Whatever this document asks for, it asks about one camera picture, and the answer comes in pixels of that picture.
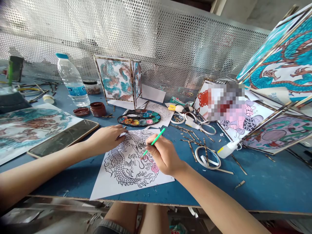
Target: shorts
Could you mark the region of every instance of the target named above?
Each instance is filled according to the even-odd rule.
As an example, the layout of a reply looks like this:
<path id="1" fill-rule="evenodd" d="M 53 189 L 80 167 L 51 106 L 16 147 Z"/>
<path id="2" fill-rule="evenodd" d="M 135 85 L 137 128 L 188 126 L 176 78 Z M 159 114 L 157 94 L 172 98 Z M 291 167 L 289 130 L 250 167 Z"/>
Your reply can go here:
<path id="1" fill-rule="evenodd" d="M 113 221 L 103 219 L 93 234 L 130 234 L 130 232 Z"/>

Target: red jar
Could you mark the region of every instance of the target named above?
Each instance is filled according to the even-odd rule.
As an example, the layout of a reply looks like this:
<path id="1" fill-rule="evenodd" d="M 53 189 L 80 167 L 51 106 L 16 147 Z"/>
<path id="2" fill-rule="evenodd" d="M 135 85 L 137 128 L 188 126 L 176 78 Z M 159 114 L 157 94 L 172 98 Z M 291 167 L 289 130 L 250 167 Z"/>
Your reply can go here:
<path id="1" fill-rule="evenodd" d="M 94 117 L 102 117 L 106 115 L 106 109 L 103 102 L 92 102 L 90 110 Z"/>

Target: workbench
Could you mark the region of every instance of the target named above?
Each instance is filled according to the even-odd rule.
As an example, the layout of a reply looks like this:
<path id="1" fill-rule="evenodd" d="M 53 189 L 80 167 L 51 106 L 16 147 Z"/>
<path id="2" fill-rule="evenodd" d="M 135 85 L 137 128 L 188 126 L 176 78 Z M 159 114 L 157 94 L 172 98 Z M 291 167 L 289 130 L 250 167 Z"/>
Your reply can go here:
<path id="1" fill-rule="evenodd" d="M 56 100 L 55 106 L 70 114 L 73 114 L 73 110 L 77 108 L 68 96 L 64 85 L 58 85 L 57 94 L 54 98 Z M 91 102 L 103 102 L 107 113 L 112 113 L 115 118 L 97 118 L 92 115 L 83 118 L 96 121 L 101 127 L 118 124 L 117 117 L 124 113 L 124 108 L 116 106 L 115 112 L 113 112 L 113 106 L 106 104 L 103 93 L 89 95 L 89 98 Z M 43 104 L 42 98 L 33 103 L 34 106 L 39 104 Z M 200 139 L 205 137 L 207 147 L 217 151 L 228 143 L 228 139 L 220 136 L 222 131 L 217 124 L 212 123 L 211 125 L 217 130 L 217 133 L 211 136 L 215 141 L 214 143 L 199 130 L 194 130 L 194 132 Z M 143 129 L 143 127 L 127 127 L 127 129 L 135 130 Z M 182 160 L 233 197 L 248 211 L 312 215 L 312 206 L 310 205 L 312 201 L 312 169 L 287 151 L 284 150 L 276 156 L 271 156 L 276 162 L 271 161 L 264 153 L 256 150 L 243 148 L 234 151 L 234 156 L 248 175 L 245 175 L 234 159 L 229 156 L 226 159 L 221 159 L 222 165 L 220 168 L 232 171 L 234 175 L 231 175 L 208 170 L 196 163 L 188 143 L 180 141 L 184 136 L 181 133 L 183 132 L 169 126 L 163 136 L 173 142 Z M 197 145 L 192 144 L 192 147 L 195 150 Z M 302 146 L 297 144 L 292 149 L 306 160 L 309 160 L 309 157 L 303 153 L 305 149 Z M 89 200 L 103 158 L 104 154 L 98 155 L 69 167 L 47 181 L 30 196 Z M 32 160 L 35 160 L 35 158 L 25 153 L 0 166 L 0 172 Z M 243 180 L 246 183 L 234 190 Z M 105 197 L 99 201 L 103 200 L 199 207 L 197 201 L 178 181 Z"/>

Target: leg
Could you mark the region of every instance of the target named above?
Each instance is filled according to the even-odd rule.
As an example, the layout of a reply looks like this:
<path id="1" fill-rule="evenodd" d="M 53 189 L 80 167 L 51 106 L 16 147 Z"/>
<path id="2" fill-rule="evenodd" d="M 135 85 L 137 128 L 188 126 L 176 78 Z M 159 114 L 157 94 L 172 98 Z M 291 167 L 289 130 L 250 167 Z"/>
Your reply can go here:
<path id="1" fill-rule="evenodd" d="M 146 205 L 143 211 L 138 234 L 167 234 L 170 233 L 167 207 Z"/>
<path id="2" fill-rule="evenodd" d="M 104 220 L 110 220 L 128 230 L 131 234 L 135 233 L 138 204 L 114 202 Z"/>

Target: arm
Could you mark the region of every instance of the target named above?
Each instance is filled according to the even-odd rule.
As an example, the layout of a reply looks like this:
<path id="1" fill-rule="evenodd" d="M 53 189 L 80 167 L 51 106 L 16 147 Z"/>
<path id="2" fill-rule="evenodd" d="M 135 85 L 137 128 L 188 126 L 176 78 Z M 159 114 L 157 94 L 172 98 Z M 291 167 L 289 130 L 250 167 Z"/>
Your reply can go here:
<path id="1" fill-rule="evenodd" d="M 164 174 L 176 178 L 192 194 L 223 234 L 269 234 L 233 198 L 181 161 L 171 141 L 161 136 L 155 146 L 149 145 L 155 137 L 156 134 L 147 139 L 146 149 L 153 156 L 158 168 Z"/>
<path id="2" fill-rule="evenodd" d="M 119 145 L 122 125 L 97 130 L 89 139 L 0 174 L 0 211 L 4 211 L 67 167 Z"/>

